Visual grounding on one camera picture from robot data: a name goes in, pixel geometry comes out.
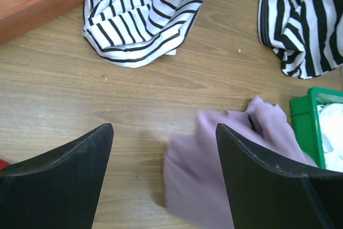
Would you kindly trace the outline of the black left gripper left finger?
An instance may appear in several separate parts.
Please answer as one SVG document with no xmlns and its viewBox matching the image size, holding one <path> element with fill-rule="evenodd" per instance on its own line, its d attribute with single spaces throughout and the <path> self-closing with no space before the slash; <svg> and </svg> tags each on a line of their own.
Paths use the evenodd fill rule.
<svg viewBox="0 0 343 229">
<path fill-rule="evenodd" d="M 81 137 L 1 170 L 1 228 L 92 228 L 114 130 Z"/>
</svg>

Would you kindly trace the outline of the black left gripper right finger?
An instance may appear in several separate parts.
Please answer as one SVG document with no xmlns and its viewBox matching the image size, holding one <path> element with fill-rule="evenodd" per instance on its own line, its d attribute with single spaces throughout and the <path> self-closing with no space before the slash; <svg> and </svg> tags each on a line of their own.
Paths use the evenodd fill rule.
<svg viewBox="0 0 343 229">
<path fill-rule="evenodd" d="M 235 228 L 342 228 L 342 174 L 306 165 L 219 124 L 217 146 Z"/>
</svg>

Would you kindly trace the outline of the mauve tank top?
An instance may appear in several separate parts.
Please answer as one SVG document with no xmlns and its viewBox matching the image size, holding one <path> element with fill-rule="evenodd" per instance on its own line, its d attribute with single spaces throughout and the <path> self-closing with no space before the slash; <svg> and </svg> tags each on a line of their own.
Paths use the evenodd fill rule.
<svg viewBox="0 0 343 229">
<path fill-rule="evenodd" d="M 215 135 L 219 123 L 284 157 L 314 166 L 277 104 L 253 97 L 245 111 L 200 110 L 193 135 L 176 135 L 163 161 L 166 208 L 201 228 L 233 228 Z"/>
</svg>

